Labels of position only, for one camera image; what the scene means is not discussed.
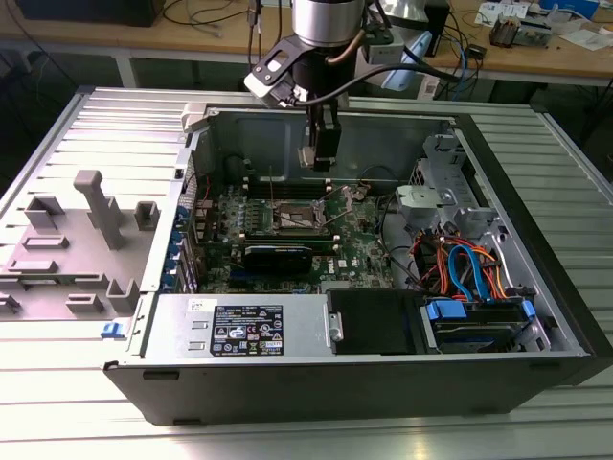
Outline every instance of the wire bundle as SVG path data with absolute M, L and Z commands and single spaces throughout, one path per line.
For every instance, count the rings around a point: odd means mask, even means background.
M 439 280 L 428 290 L 436 292 L 442 296 L 451 296 L 454 299 L 470 301 L 472 300 L 472 294 L 460 288 L 458 282 L 453 282 L 456 278 L 455 266 L 453 264 L 453 257 L 456 257 L 456 253 L 459 249 L 463 249 L 465 253 L 458 253 L 459 257 L 469 257 L 471 252 L 477 255 L 478 270 L 474 273 L 476 289 L 480 294 L 480 297 L 484 297 L 484 290 L 479 286 L 479 280 L 481 279 L 481 273 L 486 277 L 488 282 L 489 292 L 494 300 L 508 299 L 509 296 L 505 292 L 502 286 L 502 279 L 500 275 L 500 265 L 498 260 L 489 254 L 483 246 L 478 246 L 471 241 L 454 237 L 454 236 L 425 236 L 418 237 L 411 247 L 410 253 L 415 256 L 418 248 L 421 244 L 429 244 L 436 247 L 436 259 L 437 263 L 433 265 L 418 281 L 418 285 L 425 289 L 425 284 L 435 271 L 439 273 Z

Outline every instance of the wooden desk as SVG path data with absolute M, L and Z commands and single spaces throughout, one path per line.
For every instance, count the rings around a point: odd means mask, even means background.
M 451 0 L 461 30 L 470 41 L 488 48 L 480 77 L 494 80 L 542 81 L 561 84 L 604 85 L 613 76 L 613 48 L 591 52 L 554 37 L 548 49 L 489 46 L 488 27 L 474 24 L 477 0 Z M 192 0 L 192 8 L 223 5 L 221 0 Z M 202 14 L 213 19 L 246 9 L 246 0 L 237 0 L 223 11 Z M 136 87 L 132 58 L 164 58 L 200 61 L 246 62 L 248 27 L 246 16 L 240 15 L 220 23 L 222 38 L 203 34 L 195 28 L 172 24 L 163 17 L 151 28 L 117 25 L 81 24 L 54 21 L 26 21 L 15 6 L 15 15 L 26 30 L 50 52 L 94 54 L 116 59 L 124 86 Z M 185 8 L 177 5 L 170 17 L 186 21 Z M 613 22 L 613 13 L 598 11 L 597 21 Z M 262 47 L 268 50 L 277 35 L 277 12 L 274 7 L 262 9 Z M 284 36 L 291 32 L 291 11 L 283 10 Z M 35 46 L 12 22 L 4 2 L 0 3 L 0 49 L 27 52 Z M 457 58 L 450 44 L 443 42 L 435 57 L 428 60 L 442 69 L 453 69 Z

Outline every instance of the workbench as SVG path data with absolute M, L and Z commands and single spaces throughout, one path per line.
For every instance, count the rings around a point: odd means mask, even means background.
M 186 103 L 244 93 L 96 88 L 68 103 L 0 199 L 0 265 L 29 224 L 32 196 L 87 203 L 79 169 L 98 169 L 121 209 L 162 207 L 185 145 Z M 355 107 L 411 107 L 433 115 L 451 103 L 351 98 Z M 553 118 L 525 105 L 454 103 L 484 133 L 512 184 L 600 327 L 613 339 L 613 189 Z M 578 387 L 548 390 L 510 414 L 260 425 L 155 426 L 102 373 L 125 349 L 102 340 L 104 321 L 0 321 L 0 452 L 3 458 L 109 455 L 196 458 L 478 460 L 609 458 L 613 370 Z M 453 382 L 449 383 L 453 391 Z
M 222 0 L 192 0 L 193 11 L 224 5 Z M 488 53 L 480 71 L 487 80 L 532 81 L 559 84 L 607 85 L 613 76 L 613 51 L 604 48 L 588 51 L 555 36 L 549 47 L 513 47 L 503 49 L 489 46 L 488 27 L 474 24 L 477 0 L 452 0 L 453 11 L 460 29 L 472 43 L 485 46 Z M 246 10 L 247 1 L 237 0 L 222 11 L 200 17 L 207 20 Z M 137 28 L 119 25 L 81 24 L 54 21 L 27 21 L 13 5 L 15 15 L 26 30 L 48 52 L 113 57 L 124 87 L 138 87 L 133 59 L 158 58 L 190 61 L 247 62 L 248 27 L 245 15 L 220 23 L 222 38 L 203 34 L 193 27 L 170 23 L 159 17 L 153 27 Z M 187 21 L 185 8 L 177 5 L 169 15 Z M 599 10 L 595 21 L 613 22 L 613 12 Z M 275 7 L 262 9 L 262 48 L 270 49 L 277 36 L 278 20 Z M 283 8 L 283 35 L 291 32 L 291 11 Z M 27 66 L 24 56 L 37 48 L 25 38 L 8 15 L 4 2 L 0 3 L 0 50 L 11 50 L 15 64 Z M 458 64 L 450 43 L 444 41 L 435 57 L 428 62 L 452 71 Z

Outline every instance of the slotted aluminum surface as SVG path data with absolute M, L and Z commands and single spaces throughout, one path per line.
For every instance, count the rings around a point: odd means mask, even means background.
M 184 103 L 251 104 L 245 95 L 98 89 L 78 96 L 43 141 L 28 192 L 72 190 L 76 167 L 102 168 L 106 190 L 131 208 L 160 199 L 183 144 Z M 353 100 L 355 107 L 473 115 L 586 303 L 613 338 L 613 209 L 603 179 L 546 116 L 528 107 Z M 27 224 L 15 203 L 0 219 L 0 261 Z M 102 342 L 100 321 L 0 323 L 0 454 L 47 458 L 611 458 L 613 370 L 559 387 L 509 415 L 223 427 L 145 422 L 99 366 L 123 342 Z M 449 382 L 453 391 L 453 381 Z M 267 395 L 274 403 L 274 395 Z M 407 398 L 436 398 L 427 388 Z

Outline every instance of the sticker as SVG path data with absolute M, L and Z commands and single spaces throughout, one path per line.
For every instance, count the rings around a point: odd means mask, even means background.
M 217 305 L 217 299 L 190 299 L 188 301 L 188 312 L 209 311 Z
M 283 353 L 284 312 L 281 305 L 215 307 L 211 355 L 274 357 Z

